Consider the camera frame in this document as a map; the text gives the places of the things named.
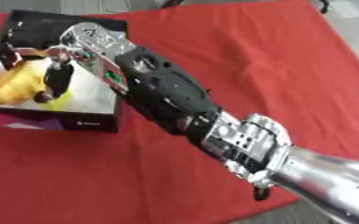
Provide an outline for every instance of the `silver metal part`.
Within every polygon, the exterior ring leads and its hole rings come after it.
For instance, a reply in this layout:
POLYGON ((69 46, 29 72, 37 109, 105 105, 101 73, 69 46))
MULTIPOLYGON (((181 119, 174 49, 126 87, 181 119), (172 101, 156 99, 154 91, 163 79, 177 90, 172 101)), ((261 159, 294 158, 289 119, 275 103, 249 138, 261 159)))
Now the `silver metal part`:
POLYGON ((114 62, 116 56, 136 48, 124 33, 108 31, 94 23, 79 23, 65 31, 60 42, 71 49, 72 59, 82 67, 124 95, 128 92, 126 78, 114 62), (108 71, 120 77, 120 81, 110 79, 108 71))
POLYGON ((239 178, 246 179, 254 186, 267 188, 271 186, 269 177, 285 162, 287 147, 292 142, 283 126, 269 117, 255 114, 239 121, 223 111, 202 145, 221 158, 225 166, 239 178), (227 151, 234 156, 228 157, 227 151), (240 161, 243 154, 246 159, 240 161), (259 164, 266 163, 265 168, 250 173, 250 159, 259 164))
POLYGON ((359 224, 359 162, 291 147, 271 179, 334 220, 359 224))

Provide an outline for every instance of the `silver metal cylinder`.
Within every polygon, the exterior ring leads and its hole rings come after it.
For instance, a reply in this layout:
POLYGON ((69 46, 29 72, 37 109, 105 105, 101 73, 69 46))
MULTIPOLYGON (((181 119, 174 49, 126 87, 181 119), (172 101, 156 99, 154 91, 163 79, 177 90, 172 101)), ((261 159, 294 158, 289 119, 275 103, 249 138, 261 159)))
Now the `silver metal cylinder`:
POLYGON ((340 223, 359 223, 359 162, 292 147, 276 185, 309 200, 340 223))

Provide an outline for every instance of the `chair leg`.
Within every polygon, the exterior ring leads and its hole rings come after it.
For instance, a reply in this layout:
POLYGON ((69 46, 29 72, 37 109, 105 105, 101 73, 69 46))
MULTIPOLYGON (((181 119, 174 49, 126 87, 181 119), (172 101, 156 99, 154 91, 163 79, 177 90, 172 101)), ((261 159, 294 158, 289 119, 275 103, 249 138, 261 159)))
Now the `chair leg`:
POLYGON ((323 3, 323 6, 321 8, 321 13, 322 14, 325 14, 329 11, 329 1, 328 0, 320 0, 322 3, 323 3))

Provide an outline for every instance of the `red fabric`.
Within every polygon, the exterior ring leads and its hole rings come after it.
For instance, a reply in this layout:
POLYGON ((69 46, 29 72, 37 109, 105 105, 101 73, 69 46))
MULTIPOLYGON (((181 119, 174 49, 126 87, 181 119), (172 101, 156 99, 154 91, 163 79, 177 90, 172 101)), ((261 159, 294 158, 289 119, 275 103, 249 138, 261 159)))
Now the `red fabric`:
MULTIPOLYGON (((297 145, 359 159, 359 59, 310 4, 115 18, 128 19, 133 41, 180 64, 232 114, 271 116, 297 145)), ((277 188, 253 201, 248 184, 185 138, 124 112, 119 134, 0 129, 0 224, 216 223, 294 201, 277 188)))

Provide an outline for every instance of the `black box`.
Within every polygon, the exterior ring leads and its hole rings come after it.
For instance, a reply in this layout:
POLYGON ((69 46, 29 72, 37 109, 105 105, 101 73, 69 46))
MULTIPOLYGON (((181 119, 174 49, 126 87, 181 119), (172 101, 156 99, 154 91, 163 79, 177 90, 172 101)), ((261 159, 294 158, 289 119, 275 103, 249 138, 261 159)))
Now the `black box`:
MULTIPOLYGON (((14 10, 4 22, 0 41, 15 24, 39 19, 94 22, 114 32, 127 31, 126 22, 114 19, 14 10)), ((50 62, 34 60, 34 63, 38 63, 34 64, 36 68, 44 69, 46 63, 50 62)), ((119 97, 109 85, 96 79, 93 74, 77 65, 74 65, 74 68, 69 89, 58 100, 45 104, 29 100, 14 106, 0 105, 0 127, 117 132, 119 97)))

